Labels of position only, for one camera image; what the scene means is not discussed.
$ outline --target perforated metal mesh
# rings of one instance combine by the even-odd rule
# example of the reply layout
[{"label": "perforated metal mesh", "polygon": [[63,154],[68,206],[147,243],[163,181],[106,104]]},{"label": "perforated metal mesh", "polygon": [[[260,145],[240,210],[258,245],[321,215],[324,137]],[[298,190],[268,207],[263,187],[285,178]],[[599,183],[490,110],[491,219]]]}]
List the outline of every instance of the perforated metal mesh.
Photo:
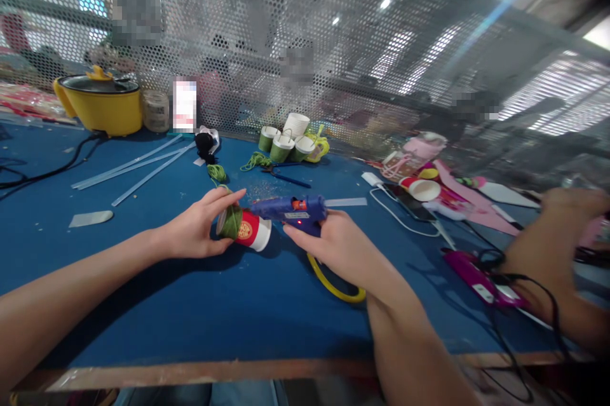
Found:
[{"label": "perforated metal mesh", "polygon": [[[511,9],[490,20],[492,0],[161,0],[159,45],[132,47],[108,38],[112,0],[0,4],[48,57],[15,48],[7,35],[19,20],[4,19],[0,45],[13,51],[1,58],[19,80],[48,88],[60,71],[97,63],[171,95],[175,76],[194,78],[199,122],[226,135],[254,139],[296,111],[327,125],[335,151],[381,158],[428,115],[451,116],[464,93],[485,91],[503,102],[500,120],[545,97],[566,101],[529,126],[515,155],[565,132],[609,145],[595,126],[610,115],[607,52]],[[494,110],[478,99],[475,124],[445,154],[455,166],[493,167],[504,147],[506,133],[476,124],[485,104]]]}]

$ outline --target purple device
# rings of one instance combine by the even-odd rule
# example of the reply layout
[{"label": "purple device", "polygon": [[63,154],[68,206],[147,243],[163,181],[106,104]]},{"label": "purple device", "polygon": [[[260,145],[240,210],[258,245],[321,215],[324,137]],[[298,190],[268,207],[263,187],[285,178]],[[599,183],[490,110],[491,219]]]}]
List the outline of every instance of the purple device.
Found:
[{"label": "purple device", "polygon": [[322,195],[306,196],[303,200],[283,196],[256,201],[250,210],[263,219],[280,220],[318,238],[322,231],[319,222],[328,215]]},{"label": "purple device", "polygon": [[508,285],[495,285],[491,279],[474,265],[476,257],[460,250],[443,249],[443,258],[450,267],[488,305],[494,302],[500,308],[524,308],[527,301]]}]

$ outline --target blue table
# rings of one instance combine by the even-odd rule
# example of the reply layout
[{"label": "blue table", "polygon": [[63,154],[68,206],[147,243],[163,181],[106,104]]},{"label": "blue table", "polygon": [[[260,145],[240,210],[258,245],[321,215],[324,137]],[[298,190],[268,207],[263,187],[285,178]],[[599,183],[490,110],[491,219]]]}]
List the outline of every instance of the blue table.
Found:
[{"label": "blue table", "polygon": [[[18,160],[22,164],[14,168],[27,175],[63,165],[71,156],[64,150],[88,135],[54,127],[4,125],[2,129],[0,157]],[[137,190],[137,198],[129,197],[116,208],[111,202],[162,161],[83,191],[70,187],[167,140],[164,135],[140,132],[108,140],[93,151],[94,143],[89,142],[81,154],[89,154],[88,160],[80,160],[73,169],[12,194],[0,192],[0,295],[168,222],[213,188],[206,168],[193,164],[195,150]],[[179,142],[164,152],[184,145],[186,142]],[[248,189],[243,206],[253,200],[304,194],[305,189],[260,169],[241,172],[240,166],[255,150],[254,143],[223,139],[217,153],[229,186]],[[498,356],[484,361],[501,348],[485,306],[441,259],[439,249],[444,241],[402,229],[368,195],[370,187],[360,177],[366,170],[371,168],[329,154],[317,165],[281,172],[309,181],[310,194],[366,196],[368,206],[347,208],[347,212],[410,283],[449,351],[477,354],[476,360],[482,364],[502,364]],[[0,173],[2,181],[14,178]],[[393,208],[400,212],[398,206]],[[536,216],[534,210],[505,209],[523,224]],[[100,210],[114,210],[114,218],[99,225],[68,228],[74,214]],[[406,214],[404,219],[415,229],[430,229]],[[486,247],[462,225],[447,219],[443,223],[458,247]],[[479,229],[501,247],[510,240],[493,230]],[[498,322],[516,352],[534,354],[540,362],[540,356],[555,350],[549,332],[516,313],[499,314]],[[32,376],[38,382],[44,378],[47,384],[56,380],[51,388],[60,389],[337,371],[357,375],[371,373],[371,367],[372,337],[365,307],[350,306],[328,293],[304,252],[275,225],[271,241],[261,253],[235,245],[221,257],[166,261],[143,272],[85,318]],[[44,373],[56,377],[50,380]]]}]

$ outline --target hot glue gun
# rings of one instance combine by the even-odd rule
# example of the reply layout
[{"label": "hot glue gun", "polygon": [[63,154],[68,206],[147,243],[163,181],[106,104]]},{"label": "hot glue gun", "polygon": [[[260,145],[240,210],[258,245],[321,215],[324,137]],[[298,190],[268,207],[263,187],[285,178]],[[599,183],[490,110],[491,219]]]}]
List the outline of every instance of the hot glue gun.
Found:
[{"label": "hot glue gun", "polygon": [[326,220],[328,215],[322,195],[306,196],[303,200],[284,196],[256,201],[250,210],[263,219],[279,220],[318,238],[320,221]]},{"label": "hot glue gun", "polygon": [[[302,200],[284,196],[272,200],[256,201],[250,210],[254,215],[258,215],[267,220],[280,220],[281,222],[298,228],[312,236],[320,237],[322,227],[321,220],[326,220],[328,216],[328,206],[355,206],[366,205],[366,198],[347,198],[344,200],[324,200],[322,195],[306,196]],[[307,254],[309,263],[330,293],[337,298],[350,303],[364,301],[366,292],[352,284],[345,282],[334,274],[322,263],[317,261],[311,254]]]}]

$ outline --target green twine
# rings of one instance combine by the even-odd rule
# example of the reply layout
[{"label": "green twine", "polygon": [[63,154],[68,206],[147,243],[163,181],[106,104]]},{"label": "green twine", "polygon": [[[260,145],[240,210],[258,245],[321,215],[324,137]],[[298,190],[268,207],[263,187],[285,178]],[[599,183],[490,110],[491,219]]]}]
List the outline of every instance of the green twine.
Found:
[{"label": "green twine", "polygon": [[210,179],[212,180],[212,182],[214,183],[214,185],[216,187],[218,187],[216,180],[218,182],[224,182],[225,180],[227,180],[227,175],[224,172],[224,168],[220,165],[208,165],[208,174],[210,176]]},{"label": "green twine", "polygon": [[218,234],[221,238],[231,238],[236,240],[240,233],[241,218],[243,217],[243,211],[239,206],[229,206],[225,212],[224,224]]},{"label": "green twine", "polygon": [[271,158],[266,157],[260,152],[254,152],[248,160],[248,163],[243,165],[240,170],[243,172],[252,171],[257,166],[271,166],[272,163]]}]

